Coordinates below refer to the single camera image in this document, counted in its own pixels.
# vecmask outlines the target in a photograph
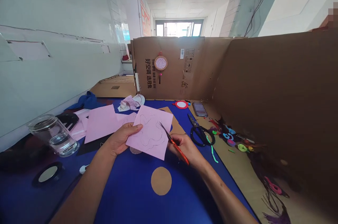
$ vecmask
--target blue tablecloth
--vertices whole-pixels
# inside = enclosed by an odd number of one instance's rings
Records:
[[[114,99],[115,111],[122,99]],[[172,101],[146,101],[153,108],[169,107],[184,131],[189,135],[192,127],[189,109],[178,109]],[[254,215],[235,181],[210,147],[198,147],[229,189]],[[79,174],[83,165],[90,164],[96,151],[67,158],[52,156],[32,170],[21,174],[0,174],[0,223],[43,223],[51,214],[63,192]],[[65,170],[57,182],[42,188],[32,187],[35,175],[53,161],[60,161]],[[151,175],[163,166],[172,177],[170,191],[158,196],[151,188]],[[165,161],[145,153],[134,155],[126,150],[115,161],[102,195],[95,223],[222,223],[215,202],[199,175],[184,162],[167,151]]]

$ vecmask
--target water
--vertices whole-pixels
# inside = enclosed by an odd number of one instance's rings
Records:
[[[49,141],[49,145],[60,157],[72,155],[80,146],[79,143],[66,132],[59,133],[52,137]]]

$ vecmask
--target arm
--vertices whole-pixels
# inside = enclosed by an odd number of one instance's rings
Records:
[[[190,165],[201,175],[216,202],[223,222],[232,224],[257,224],[249,211],[225,185],[209,162],[204,159],[191,139],[186,134],[172,134],[171,137],[188,158]],[[181,154],[172,144],[168,144],[168,148],[181,158]]]
[[[54,223],[93,223],[103,190],[118,154],[128,148],[129,135],[141,130],[142,125],[123,125],[107,139],[95,154],[79,183],[51,220]]]

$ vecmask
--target hand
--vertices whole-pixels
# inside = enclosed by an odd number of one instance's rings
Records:
[[[200,153],[200,151],[197,149],[195,144],[192,142],[192,140],[189,138],[186,134],[171,134],[171,138],[173,141],[178,145],[178,147],[181,149],[181,151],[184,153],[184,155],[187,157],[190,165],[195,168],[199,169],[201,168],[206,160],[204,159],[203,155]],[[183,160],[182,155],[180,152],[174,147],[172,143],[168,143],[168,148],[171,152],[176,154],[178,158]]]
[[[120,129],[110,136],[106,143],[108,143],[112,155],[116,157],[125,151],[128,148],[126,145],[128,136],[139,132],[142,127],[143,125],[141,124],[133,126],[133,123],[127,123],[122,125]]]

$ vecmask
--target red banner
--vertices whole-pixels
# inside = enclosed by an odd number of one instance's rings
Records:
[[[142,18],[142,31],[143,36],[151,36],[151,27],[150,27],[150,14],[148,14],[145,5],[141,2],[141,18]]]

